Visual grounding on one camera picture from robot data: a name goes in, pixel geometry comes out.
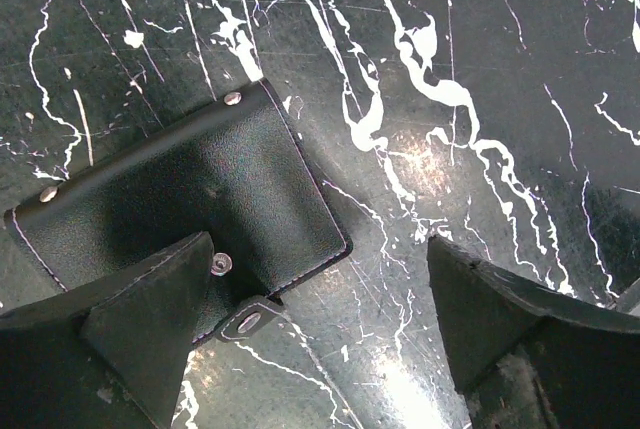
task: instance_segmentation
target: metal rivet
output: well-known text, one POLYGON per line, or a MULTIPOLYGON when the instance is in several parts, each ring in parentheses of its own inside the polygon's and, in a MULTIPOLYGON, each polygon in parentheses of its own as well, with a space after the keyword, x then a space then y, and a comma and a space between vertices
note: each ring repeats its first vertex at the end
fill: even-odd
POLYGON ((224 276, 233 267, 233 261, 224 252, 217 252, 213 255, 211 274, 214 276, 224 276))
POLYGON ((260 314, 259 312, 254 312, 252 314, 249 314, 247 317, 244 318, 244 320, 238 326, 238 334, 244 334, 245 332, 249 332, 251 329, 255 327, 255 325, 258 323, 261 317, 262 317, 262 314, 260 314))
POLYGON ((224 103, 227 106, 235 106, 242 100, 242 94, 239 92, 230 92, 226 96, 224 96, 224 103))
POLYGON ((56 186, 49 186, 44 191, 40 193, 40 202, 49 202, 51 199, 56 197, 58 193, 58 188, 56 186))

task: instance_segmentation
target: black marble table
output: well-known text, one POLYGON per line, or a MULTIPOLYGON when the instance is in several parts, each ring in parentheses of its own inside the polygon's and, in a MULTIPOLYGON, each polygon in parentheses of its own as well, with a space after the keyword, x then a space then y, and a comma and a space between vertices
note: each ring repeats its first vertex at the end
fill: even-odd
MULTIPOLYGON (((262 76, 350 258, 192 353, 175 427, 466 428, 443 235, 609 306, 640 277, 640 0, 2 0, 0 209, 262 76)), ((56 293, 0 231, 0 306, 56 293)))

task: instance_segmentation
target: marble pattern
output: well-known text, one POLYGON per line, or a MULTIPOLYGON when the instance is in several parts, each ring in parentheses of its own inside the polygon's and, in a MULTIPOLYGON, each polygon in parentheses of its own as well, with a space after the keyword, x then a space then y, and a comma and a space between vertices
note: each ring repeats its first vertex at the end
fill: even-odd
MULTIPOLYGON (((1 205, 266 76, 355 250, 195 351, 175 427, 466 428, 426 241, 600 306, 635 281, 639 1, 3 0, 1 205)), ((55 293, 0 245, 0 307, 55 293)))

